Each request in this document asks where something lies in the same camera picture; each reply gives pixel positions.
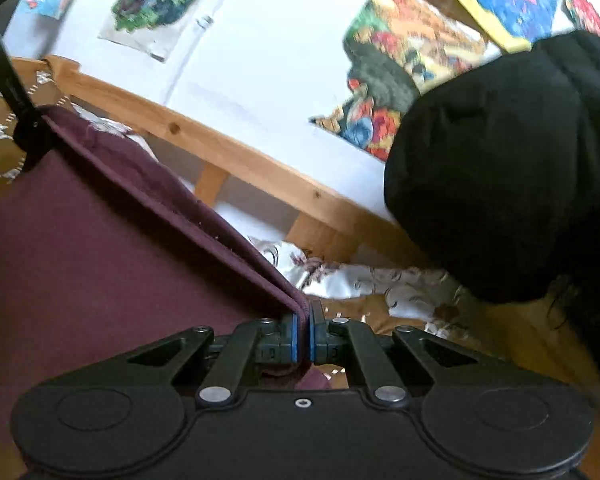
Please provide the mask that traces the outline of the maroon long-sleeve top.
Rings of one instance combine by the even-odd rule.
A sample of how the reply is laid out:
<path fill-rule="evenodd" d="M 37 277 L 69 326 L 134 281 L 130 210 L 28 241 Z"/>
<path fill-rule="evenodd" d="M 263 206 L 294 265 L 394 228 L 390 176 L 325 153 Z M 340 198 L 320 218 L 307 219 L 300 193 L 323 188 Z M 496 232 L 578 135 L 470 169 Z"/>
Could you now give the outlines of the maroon long-sleeve top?
<path fill-rule="evenodd" d="M 0 455 L 18 396 L 208 324 L 305 320 L 306 298 L 135 142 L 58 106 L 17 134 L 43 157 L 0 198 Z"/>

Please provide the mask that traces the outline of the white floral pillow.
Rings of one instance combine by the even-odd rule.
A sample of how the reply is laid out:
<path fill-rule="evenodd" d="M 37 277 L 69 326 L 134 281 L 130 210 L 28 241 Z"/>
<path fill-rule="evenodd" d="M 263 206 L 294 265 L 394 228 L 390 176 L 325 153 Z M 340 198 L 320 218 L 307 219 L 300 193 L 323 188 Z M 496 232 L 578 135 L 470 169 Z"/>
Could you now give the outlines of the white floral pillow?
<path fill-rule="evenodd" d="M 366 266 L 367 254 L 347 264 L 340 257 L 321 256 L 307 244 L 279 240 L 280 229 L 290 222 L 290 207 L 236 178 L 222 189 L 215 210 L 295 288 L 323 299 L 329 318 L 357 318 L 378 334 L 407 323 L 458 344 L 475 343 L 465 325 L 474 304 L 449 274 L 414 266 Z"/>

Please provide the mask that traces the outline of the blond boy drawing poster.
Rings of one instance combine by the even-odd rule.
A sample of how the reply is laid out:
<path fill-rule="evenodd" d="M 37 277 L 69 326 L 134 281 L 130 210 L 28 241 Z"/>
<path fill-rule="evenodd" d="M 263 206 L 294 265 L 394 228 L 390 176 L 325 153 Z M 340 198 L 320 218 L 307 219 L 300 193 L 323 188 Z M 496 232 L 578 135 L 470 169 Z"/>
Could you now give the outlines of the blond boy drawing poster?
<path fill-rule="evenodd" d="M 164 62 L 178 43 L 196 2 L 117 0 L 99 37 Z"/>

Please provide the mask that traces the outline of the black puffer jacket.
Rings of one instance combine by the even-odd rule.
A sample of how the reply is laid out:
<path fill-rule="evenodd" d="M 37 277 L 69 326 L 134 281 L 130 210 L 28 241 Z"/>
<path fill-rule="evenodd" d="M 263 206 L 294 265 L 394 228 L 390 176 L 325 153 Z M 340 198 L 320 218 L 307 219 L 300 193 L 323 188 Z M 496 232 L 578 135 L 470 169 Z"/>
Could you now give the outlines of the black puffer jacket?
<path fill-rule="evenodd" d="M 490 304 L 571 296 L 600 372 L 600 36 L 575 30 L 421 96 L 386 163 L 402 229 Z"/>

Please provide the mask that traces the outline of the landscape drawing poster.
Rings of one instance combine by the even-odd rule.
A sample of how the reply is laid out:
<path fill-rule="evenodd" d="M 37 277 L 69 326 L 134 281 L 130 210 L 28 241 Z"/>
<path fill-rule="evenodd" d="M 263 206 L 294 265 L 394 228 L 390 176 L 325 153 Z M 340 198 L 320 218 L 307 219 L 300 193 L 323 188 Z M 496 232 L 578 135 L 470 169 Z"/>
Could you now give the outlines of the landscape drawing poster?
<path fill-rule="evenodd" d="M 310 123 L 382 162 L 415 101 L 482 64 L 493 48 L 426 0 L 367 0 L 342 46 L 350 96 Z"/>

